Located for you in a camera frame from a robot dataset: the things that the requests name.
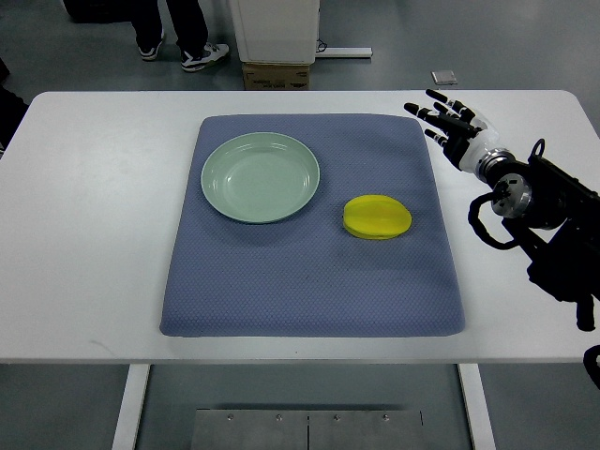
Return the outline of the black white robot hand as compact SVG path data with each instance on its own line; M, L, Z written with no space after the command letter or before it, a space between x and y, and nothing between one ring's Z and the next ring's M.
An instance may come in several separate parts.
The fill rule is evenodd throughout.
M427 89L433 107L404 104L406 112L432 126L425 134L442 148L454 167L478 174L485 158L499 147L500 135L486 117L458 99Z

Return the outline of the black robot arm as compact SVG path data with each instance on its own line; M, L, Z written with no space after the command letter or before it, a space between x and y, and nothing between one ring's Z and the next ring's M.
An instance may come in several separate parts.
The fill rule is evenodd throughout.
M576 325L595 328L599 299L599 195L545 159L538 140L526 162L501 152L485 164L491 191L471 202L468 221L492 248L521 248L531 283L576 306Z

